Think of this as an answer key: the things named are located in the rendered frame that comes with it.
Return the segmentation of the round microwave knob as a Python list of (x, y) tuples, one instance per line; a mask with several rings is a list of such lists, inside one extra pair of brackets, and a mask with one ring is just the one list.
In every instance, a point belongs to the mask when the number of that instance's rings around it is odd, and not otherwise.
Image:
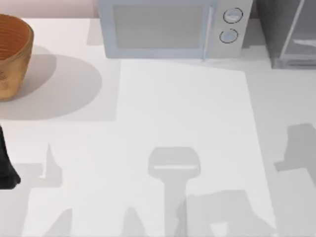
[(225, 44), (233, 43), (238, 39), (238, 32), (234, 29), (222, 31), (219, 35), (219, 39)]
[(243, 11), (240, 8), (231, 8), (225, 11), (223, 19), (228, 24), (239, 22), (243, 17)]

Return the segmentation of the pale microwave oven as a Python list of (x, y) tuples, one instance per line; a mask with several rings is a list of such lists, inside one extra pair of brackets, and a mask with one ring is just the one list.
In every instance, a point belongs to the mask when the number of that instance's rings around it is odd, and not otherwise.
[[(208, 59), (233, 58), (239, 55), (253, 0), (217, 0), (218, 5), (213, 10), (210, 27), (209, 46), (207, 52)], [(231, 8), (240, 8), (243, 11), (242, 19), (234, 24), (228, 24), (224, 21), (223, 15), (226, 10)], [(238, 32), (238, 39), (230, 44), (222, 43), (219, 35), (222, 31), (234, 29)]]

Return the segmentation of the microwave oven door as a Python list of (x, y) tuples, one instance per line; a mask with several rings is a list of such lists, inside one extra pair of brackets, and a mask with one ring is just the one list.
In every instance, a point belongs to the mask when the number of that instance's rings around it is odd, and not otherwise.
[(108, 58), (199, 59), (217, 0), (97, 0)]

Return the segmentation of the brown wooden basket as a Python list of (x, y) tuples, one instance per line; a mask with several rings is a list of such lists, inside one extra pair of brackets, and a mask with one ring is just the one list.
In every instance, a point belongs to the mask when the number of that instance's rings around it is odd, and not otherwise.
[(34, 31), (24, 20), (0, 14), (0, 101), (17, 95), (32, 55)]

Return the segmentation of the grey cabinet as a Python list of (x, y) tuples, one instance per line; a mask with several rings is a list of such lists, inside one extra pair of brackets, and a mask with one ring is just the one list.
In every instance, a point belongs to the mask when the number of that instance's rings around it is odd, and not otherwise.
[(316, 0), (256, 0), (273, 69), (316, 70)]

